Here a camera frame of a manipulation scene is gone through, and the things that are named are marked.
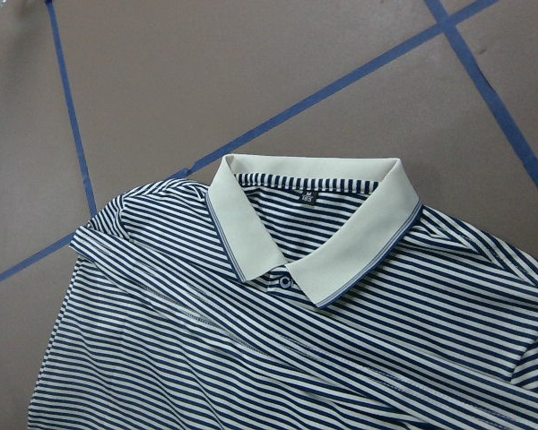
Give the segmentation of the navy white striped polo shirt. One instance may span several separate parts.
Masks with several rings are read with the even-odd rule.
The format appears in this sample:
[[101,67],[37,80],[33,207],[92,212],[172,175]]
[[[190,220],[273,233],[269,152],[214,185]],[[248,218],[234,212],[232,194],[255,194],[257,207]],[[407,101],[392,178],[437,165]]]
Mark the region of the navy white striped polo shirt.
[[71,246],[31,429],[538,429],[538,261],[399,159],[227,155]]

